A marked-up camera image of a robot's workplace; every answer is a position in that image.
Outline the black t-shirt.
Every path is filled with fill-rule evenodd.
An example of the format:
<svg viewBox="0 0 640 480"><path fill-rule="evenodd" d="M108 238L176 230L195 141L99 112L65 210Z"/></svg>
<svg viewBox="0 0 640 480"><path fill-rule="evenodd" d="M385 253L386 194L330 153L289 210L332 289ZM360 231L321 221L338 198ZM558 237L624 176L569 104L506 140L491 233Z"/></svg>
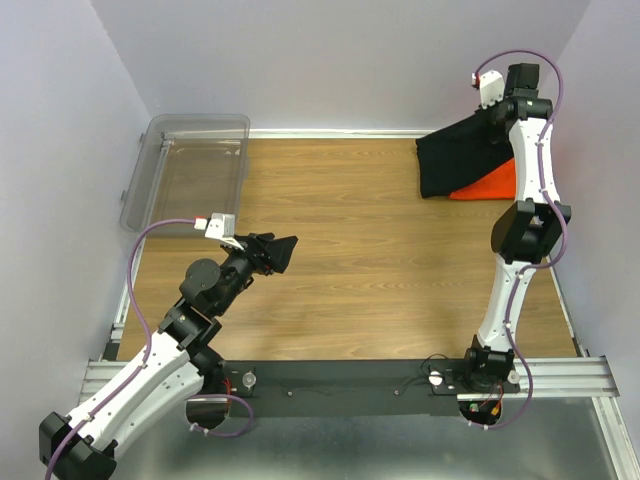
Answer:
<svg viewBox="0 0 640 480"><path fill-rule="evenodd" d="M485 112L416 140L419 188L423 198L448 197L514 158L508 143L492 144Z"/></svg>

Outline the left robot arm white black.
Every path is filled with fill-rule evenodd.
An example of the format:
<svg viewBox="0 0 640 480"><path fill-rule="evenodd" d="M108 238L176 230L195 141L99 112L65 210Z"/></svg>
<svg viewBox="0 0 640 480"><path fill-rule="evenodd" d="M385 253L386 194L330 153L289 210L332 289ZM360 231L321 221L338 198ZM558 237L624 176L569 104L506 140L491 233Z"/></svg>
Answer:
<svg viewBox="0 0 640 480"><path fill-rule="evenodd" d="M236 401L223 359L210 348L219 317L255 276L282 274L297 237L272 233L222 241L227 257L194 261L180 298L145 345L106 385L66 415L50 413L39 426L39 456L48 479L108 479L134 442L192 396Z"/></svg>

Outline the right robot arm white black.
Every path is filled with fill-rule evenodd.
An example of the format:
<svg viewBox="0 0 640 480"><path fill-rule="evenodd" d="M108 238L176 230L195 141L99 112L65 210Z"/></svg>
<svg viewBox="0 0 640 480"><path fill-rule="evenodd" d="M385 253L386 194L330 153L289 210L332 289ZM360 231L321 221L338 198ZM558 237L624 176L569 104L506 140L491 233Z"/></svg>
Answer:
<svg viewBox="0 0 640 480"><path fill-rule="evenodd" d="M484 320L465 353L460 379L480 392L508 380L517 358L516 330L533 275L554 265L553 250L564 252L571 208L561 202L553 175L551 137L554 102L538 93L539 67L520 63L506 75L475 75L481 110L515 160L513 204L496 221L491 249L496 275Z"/></svg>

